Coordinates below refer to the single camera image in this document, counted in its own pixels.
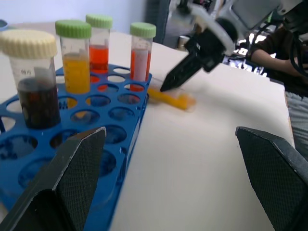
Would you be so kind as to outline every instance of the green cap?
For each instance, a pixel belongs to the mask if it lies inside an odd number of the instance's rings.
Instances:
[[[91,25],[80,20],[59,20],[55,23],[56,34],[72,39],[89,39],[91,37]]]
[[[111,29],[112,17],[100,14],[87,14],[86,22],[92,27]]]
[[[130,24],[130,34],[142,38],[154,38],[156,26],[150,23],[132,23]]]

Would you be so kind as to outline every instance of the blue test tube rack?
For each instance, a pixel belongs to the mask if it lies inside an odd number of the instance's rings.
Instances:
[[[117,69],[127,73],[118,73]],[[63,75],[62,68],[56,71],[57,78]],[[110,64],[108,74],[91,74],[91,91],[82,95],[67,93],[64,83],[58,83],[61,123],[49,129],[28,129],[21,111],[8,110],[11,103],[18,102],[17,95],[0,104],[0,198],[8,210],[36,173],[51,161],[62,142],[74,133],[104,126],[107,136],[100,177],[84,231],[109,229],[148,102],[147,90],[152,78],[150,74],[147,82],[137,82],[129,75],[128,68]],[[110,81],[114,76],[123,81]],[[130,91],[131,84],[142,91]],[[68,108],[68,99],[76,100],[76,106]],[[84,115],[81,119],[76,116],[78,112]],[[8,131],[2,122],[6,117],[15,120]]]

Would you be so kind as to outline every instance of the dark brown liquid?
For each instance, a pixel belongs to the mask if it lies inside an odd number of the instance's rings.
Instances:
[[[26,78],[18,83],[19,101],[28,128],[51,128],[60,123],[57,86],[43,78]]]

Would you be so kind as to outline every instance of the wall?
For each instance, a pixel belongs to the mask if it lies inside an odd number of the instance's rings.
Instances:
[[[112,16],[113,29],[129,32],[132,22],[144,21],[146,0],[0,0],[0,18],[9,24],[84,20],[87,13]]]

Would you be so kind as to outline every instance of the dark sleeve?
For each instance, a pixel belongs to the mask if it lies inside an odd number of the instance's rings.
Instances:
[[[264,50],[268,54],[274,54],[279,51],[283,43],[283,39],[286,37],[288,31],[283,27],[276,30],[274,33],[268,35],[265,40],[256,43],[251,48],[250,56],[256,50]]]

